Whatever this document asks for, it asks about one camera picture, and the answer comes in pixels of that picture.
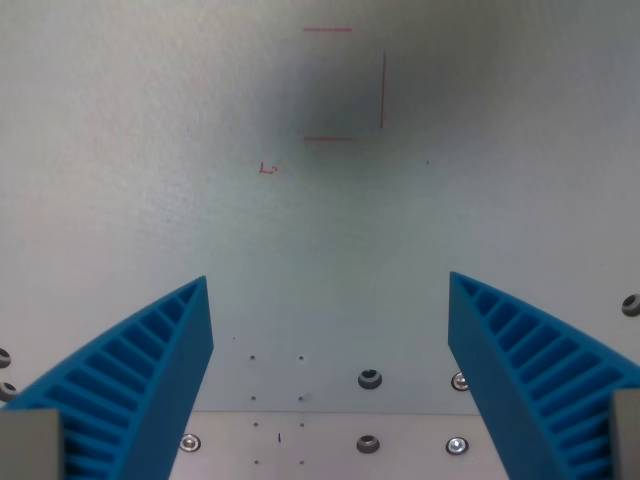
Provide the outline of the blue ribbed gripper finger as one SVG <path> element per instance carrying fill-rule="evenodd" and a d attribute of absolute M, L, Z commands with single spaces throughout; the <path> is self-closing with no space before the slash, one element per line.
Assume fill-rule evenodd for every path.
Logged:
<path fill-rule="evenodd" d="M 638 386 L 638 364 L 457 272 L 448 345 L 509 478 L 613 478 L 609 405 Z"/>
<path fill-rule="evenodd" d="M 213 349 L 199 277 L 85 344 L 5 409 L 60 414 L 66 479 L 166 479 Z"/>

